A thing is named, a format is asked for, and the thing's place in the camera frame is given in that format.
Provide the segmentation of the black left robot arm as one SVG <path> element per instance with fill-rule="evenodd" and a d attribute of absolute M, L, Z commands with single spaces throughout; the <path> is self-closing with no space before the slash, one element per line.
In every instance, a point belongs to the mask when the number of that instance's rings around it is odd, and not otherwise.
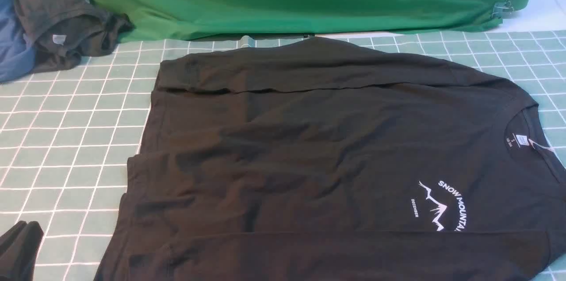
<path fill-rule="evenodd" d="M 32 281 L 44 231 L 37 221 L 18 221 L 0 237 L 0 279 Z"/>

